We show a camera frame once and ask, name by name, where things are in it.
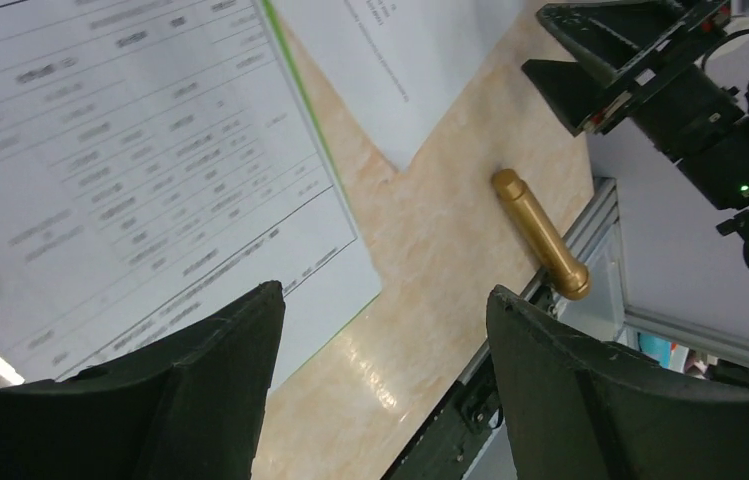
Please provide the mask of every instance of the golden handle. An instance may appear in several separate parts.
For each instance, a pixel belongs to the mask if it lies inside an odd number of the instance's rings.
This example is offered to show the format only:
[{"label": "golden handle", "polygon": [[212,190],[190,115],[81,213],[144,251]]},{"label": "golden handle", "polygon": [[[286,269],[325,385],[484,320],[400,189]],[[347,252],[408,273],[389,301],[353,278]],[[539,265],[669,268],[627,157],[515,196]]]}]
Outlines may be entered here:
[{"label": "golden handle", "polygon": [[592,286],[589,269],[571,254],[527,183],[507,169],[492,177],[492,185],[509,218],[550,272],[556,291],[570,300],[586,297]]}]

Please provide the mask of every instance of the brass cylinder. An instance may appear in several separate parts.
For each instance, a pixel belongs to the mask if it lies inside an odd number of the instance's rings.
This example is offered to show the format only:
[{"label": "brass cylinder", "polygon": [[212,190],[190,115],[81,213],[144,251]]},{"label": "brass cylinder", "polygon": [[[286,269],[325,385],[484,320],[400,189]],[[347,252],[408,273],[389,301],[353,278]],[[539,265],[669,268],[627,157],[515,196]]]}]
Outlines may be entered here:
[{"label": "brass cylinder", "polygon": [[581,300],[589,294],[589,269],[571,254],[530,187],[514,170],[492,177],[498,200],[530,248],[548,269],[554,289],[565,298]]}]

